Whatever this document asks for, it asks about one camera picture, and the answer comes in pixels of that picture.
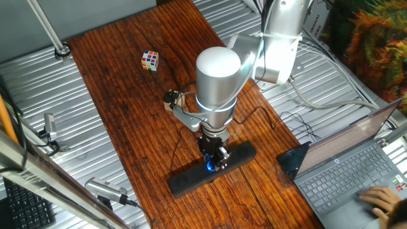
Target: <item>blue light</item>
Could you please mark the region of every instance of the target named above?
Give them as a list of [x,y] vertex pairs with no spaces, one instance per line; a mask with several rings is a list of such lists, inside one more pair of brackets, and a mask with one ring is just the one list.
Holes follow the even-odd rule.
[[206,167],[208,168],[209,171],[215,171],[215,168],[210,164],[210,162],[208,162]]

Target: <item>person's hand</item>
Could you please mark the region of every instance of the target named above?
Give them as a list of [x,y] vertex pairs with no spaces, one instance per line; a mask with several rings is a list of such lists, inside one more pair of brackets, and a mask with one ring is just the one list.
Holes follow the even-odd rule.
[[389,220],[388,213],[393,211],[394,206],[401,199],[389,187],[371,187],[370,189],[362,192],[359,198],[363,201],[375,204],[387,211],[385,214],[379,208],[373,209],[373,214],[379,217],[380,228],[385,228]]

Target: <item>orange object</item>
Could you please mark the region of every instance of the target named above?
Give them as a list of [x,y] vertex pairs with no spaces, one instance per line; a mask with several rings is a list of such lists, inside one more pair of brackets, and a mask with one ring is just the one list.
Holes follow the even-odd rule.
[[11,124],[10,116],[8,115],[6,105],[4,104],[3,98],[0,95],[0,117],[3,121],[4,128],[6,129],[7,135],[17,144],[19,144],[17,136],[15,135],[13,125]]

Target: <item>wood grain surface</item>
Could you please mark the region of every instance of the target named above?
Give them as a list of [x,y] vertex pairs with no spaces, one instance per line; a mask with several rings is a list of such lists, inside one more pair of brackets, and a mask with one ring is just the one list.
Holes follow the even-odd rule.
[[[140,205],[155,227],[321,227],[275,159],[299,146],[298,141],[284,124],[272,130],[260,109],[244,125],[233,122],[228,128],[231,146],[251,141],[257,151],[252,162],[181,198],[171,194],[169,167],[183,124],[164,110],[163,95],[195,80],[200,52],[224,46],[190,0],[175,0],[68,44]],[[160,54],[157,72],[142,68],[145,50]],[[194,101],[187,98],[192,110]],[[238,100],[236,119],[243,120],[257,106],[266,108],[273,122],[279,119],[257,86]],[[195,142],[199,133],[183,128],[181,135],[175,173],[202,161]]]

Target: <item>robotic arm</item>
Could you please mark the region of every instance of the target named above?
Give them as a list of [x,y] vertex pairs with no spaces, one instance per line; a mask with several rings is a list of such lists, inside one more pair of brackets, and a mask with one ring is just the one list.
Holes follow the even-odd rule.
[[199,113],[186,112],[177,103],[172,110],[190,130],[202,128],[197,141],[208,170],[228,166],[230,152],[224,148],[230,135],[227,127],[233,120],[237,95],[247,80],[251,77],[275,84],[288,80],[309,5],[310,0],[274,0],[265,9],[260,37],[236,34],[227,48],[208,48],[198,56]]

